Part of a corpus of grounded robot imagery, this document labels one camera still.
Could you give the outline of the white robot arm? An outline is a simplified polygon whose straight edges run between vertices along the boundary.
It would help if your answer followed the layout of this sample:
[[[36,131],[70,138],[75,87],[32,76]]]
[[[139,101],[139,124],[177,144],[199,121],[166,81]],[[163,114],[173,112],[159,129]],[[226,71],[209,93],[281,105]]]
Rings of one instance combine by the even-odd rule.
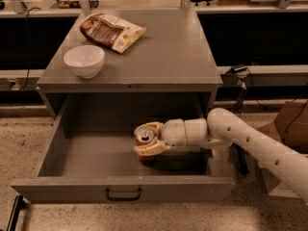
[[[144,123],[135,129],[134,136],[134,151],[141,158],[178,147],[215,149],[234,143],[308,202],[308,158],[225,109],[214,108],[205,118]]]

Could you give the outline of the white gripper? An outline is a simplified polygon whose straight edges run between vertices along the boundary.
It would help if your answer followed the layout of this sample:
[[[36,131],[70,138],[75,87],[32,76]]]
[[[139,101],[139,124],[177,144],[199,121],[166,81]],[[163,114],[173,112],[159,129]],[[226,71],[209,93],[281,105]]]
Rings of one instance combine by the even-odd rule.
[[[140,125],[134,131],[135,136],[151,137],[161,134],[162,141],[155,137],[150,142],[139,142],[134,146],[134,151],[139,156],[155,156],[162,154],[171,146],[187,144],[185,123],[182,119],[172,119],[164,125],[161,122],[148,122]]]

